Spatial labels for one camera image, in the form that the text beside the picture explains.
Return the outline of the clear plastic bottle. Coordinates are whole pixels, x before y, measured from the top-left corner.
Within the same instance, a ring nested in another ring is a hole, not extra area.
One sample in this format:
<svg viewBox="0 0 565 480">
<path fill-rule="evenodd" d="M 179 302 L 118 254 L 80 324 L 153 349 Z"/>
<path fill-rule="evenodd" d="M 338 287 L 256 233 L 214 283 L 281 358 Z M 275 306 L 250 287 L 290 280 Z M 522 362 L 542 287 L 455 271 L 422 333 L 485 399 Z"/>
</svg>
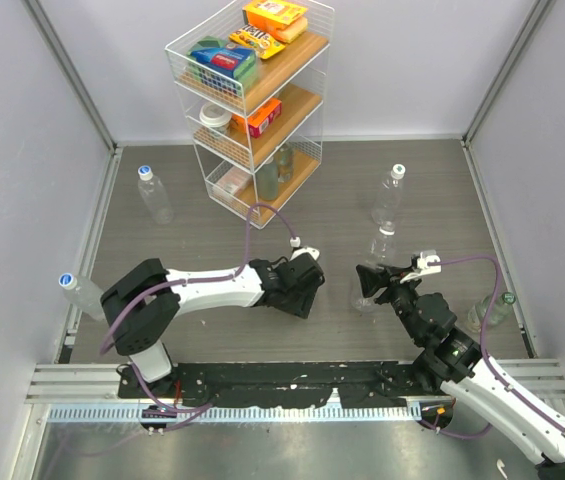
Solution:
<svg viewBox="0 0 565 480">
<path fill-rule="evenodd" d="M 138 176 L 138 191 L 153 220 L 165 225 L 173 220 L 173 207 L 161 179 L 153 174 L 150 181 L 142 181 Z"/>
<path fill-rule="evenodd" d="M 405 176 L 395 180 L 391 177 L 391 169 L 383 175 L 371 209 L 371 217 L 378 225 L 395 221 L 403 197 Z"/>
<path fill-rule="evenodd" d="M 393 222 L 383 222 L 371 240 L 370 246 L 357 264 L 375 271 L 384 265 L 393 263 L 396 256 L 396 225 Z M 373 298 L 365 298 L 360 279 L 356 270 L 353 271 L 350 290 L 351 306 L 361 312 L 370 313 L 376 308 Z"/>
</svg>

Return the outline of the blue and white bottle cap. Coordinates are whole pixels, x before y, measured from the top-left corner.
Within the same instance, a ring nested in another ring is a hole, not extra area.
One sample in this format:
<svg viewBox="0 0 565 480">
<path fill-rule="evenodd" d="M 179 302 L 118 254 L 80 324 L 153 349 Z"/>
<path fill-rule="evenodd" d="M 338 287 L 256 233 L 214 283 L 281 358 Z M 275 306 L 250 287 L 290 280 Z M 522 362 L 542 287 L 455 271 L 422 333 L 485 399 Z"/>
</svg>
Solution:
<svg viewBox="0 0 565 480">
<path fill-rule="evenodd" d="M 138 168 L 138 176 L 142 181 L 150 181 L 154 176 L 153 170 L 148 165 L 142 165 Z"/>
</svg>

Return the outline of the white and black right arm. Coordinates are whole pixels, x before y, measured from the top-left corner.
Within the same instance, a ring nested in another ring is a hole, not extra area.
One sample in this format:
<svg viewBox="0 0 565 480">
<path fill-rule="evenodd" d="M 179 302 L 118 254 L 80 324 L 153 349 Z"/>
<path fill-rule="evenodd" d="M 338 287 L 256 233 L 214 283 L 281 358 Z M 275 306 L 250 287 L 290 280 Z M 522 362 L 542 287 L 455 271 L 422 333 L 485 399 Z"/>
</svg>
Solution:
<svg viewBox="0 0 565 480">
<path fill-rule="evenodd" d="M 503 434 L 535 466 L 541 479 L 565 479 L 565 416 L 507 373 L 457 327 L 457 317 L 439 292 L 417 291 L 438 262 L 417 259 L 409 267 L 359 265 L 363 297 L 388 304 L 413 343 L 421 348 L 413 380 L 419 391 L 450 395 Z"/>
</svg>

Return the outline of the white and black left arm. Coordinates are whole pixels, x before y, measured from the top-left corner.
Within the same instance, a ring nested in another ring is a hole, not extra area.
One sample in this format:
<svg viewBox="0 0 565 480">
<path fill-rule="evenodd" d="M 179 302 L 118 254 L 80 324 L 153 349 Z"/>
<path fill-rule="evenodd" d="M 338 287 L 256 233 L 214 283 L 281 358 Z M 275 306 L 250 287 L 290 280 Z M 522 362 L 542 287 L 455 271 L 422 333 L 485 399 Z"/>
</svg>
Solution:
<svg viewBox="0 0 565 480">
<path fill-rule="evenodd" d="M 142 388 L 164 398 L 176 382 L 162 341 L 172 320 L 220 307 L 269 307 L 306 319 L 325 282 L 319 257 L 317 249 L 299 247 L 275 262 L 253 259 L 234 269 L 201 272 L 145 260 L 100 297 L 109 325 L 103 348 L 128 357 Z"/>
</svg>

